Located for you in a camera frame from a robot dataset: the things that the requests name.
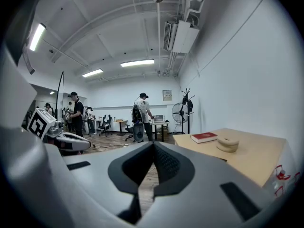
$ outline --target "chair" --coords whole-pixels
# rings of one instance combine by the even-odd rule
[[[109,119],[107,121],[105,121],[106,115],[104,115],[103,117],[103,124],[101,126],[99,126],[98,128],[101,129],[101,133],[99,134],[99,136],[101,136],[103,133],[106,136],[106,131],[109,130],[111,128],[111,115],[109,115]]]
[[[131,139],[133,138],[133,128],[130,127],[130,125],[128,124],[125,124],[127,126],[127,128],[125,128],[125,130],[128,132],[128,133],[131,133],[132,135],[129,135],[125,140],[127,141],[127,139]]]

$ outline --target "table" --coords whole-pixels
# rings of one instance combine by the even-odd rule
[[[119,129],[120,129],[120,133],[116,134],[118,136],[124,136],[126,133],[123,133],[122,132],[122,123],[126,123],[128,120],[122,120],[122,121],[119,121],[119,122],[116,122],[116,123],[119,123]]]
[[[154,131],[155,131],[155,140],[157,140],[157,129],[156,129],[156,126],[157,125],[161,125],[161,141],[164,142],[164,139],[163,139],[163,126],[166,125],[166,124],[169,124],[170,122],[159,122],[159,123],[155,123],[153,122],[151,125],[154,125]]]
[[[219,150],[218,141],[196,143],[191,134],[174,135],[175,144],[189,150],[227,160],[227,163],[263,187],[273,173],[286,139],[246,133],[228,128],[211,131],[220,136],[239,140],[236,152]]]
[[[97,122],[102,123],[102,119],[94,119],[92,120],[94,122],[94,127],[95,127],[95,131],[97,132]]]

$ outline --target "ceiling light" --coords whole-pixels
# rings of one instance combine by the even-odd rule
[[[29,49],[31,49],[32,51],[35,51],[36,49],[36,46],[37,46],[37,43],[42,35],[42,32],[45,30],[45,26],[43,24],[39,24],[38,27],[37,27],[37,30],[34,34],[34,37],[32,39],[32,42],[29,46]]]
[[[94,75],[94,74],[99,74],[99,73],[102,73],[103,72],[103,70],[101,70],[101,69],[98,69],[98,70],[95,70],[95,71],[93,71],[93,72],[90,72],[90,73],[87,73],[87,74],[84,74],[84,75],[82,75],[83,77],[89,77],[89,76],[91,76],[91,75]]]
[[[147,59],[147,60],[134,61],[134,62],[126,62],[126,63],[121,63],[120,65],[123,66],[123,67],[129,67],[129,66],[146,65],[146,64],[154,64],[154,59]]]

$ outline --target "desk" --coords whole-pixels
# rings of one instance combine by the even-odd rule
[[[174,135],[175,144],[189,150],[219,157],[263,187],[273,173],[280,155],[286,144],[286,139],[246,133],[232,129],[212,131],[220,136],[239,140],[236,152],[228,153],[219,150],[218,141],[195,143],[190,134]]]
[[[156,129],[156,126],[157,125],[161,125],[161,141],[164,142],[164,139],[163,139],[163,126],[166,125],[166,124],[169,124],[170,122],[159,122],[159,123],[155,123],[153,122],[151,125],[153,126],[154,125],[154,131],[155,131],[155,140],[157,140],[157,129]]]
[[[119,123],[119,129],[120,129],[120,133],[116,134],[118,136],[124,136],[127,132],[123,133],[122,132],[122,123],[126,123],[128,120],[122,120],[122,121],[119,121],[119,122],[116,122],[116,123]]]
[[[95,127],[95,131],[97,131],[97,122],[102,123],[102,119],[94,119],[92,120],[94,122],[94,127]]]

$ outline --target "black cap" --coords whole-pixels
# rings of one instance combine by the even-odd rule
[[[68,97],[71,97],[72,95],[77,95],[77,93],[76,93],[75,91],[73,91],[72,93],[70,93],[70,94],[68,95]]]
[[[139,97],[140,97],[140,98],[143,98],[143,97],[149,98],[149,96],[148,96],[146,93],[141,93],[141,94],[139,95]]]

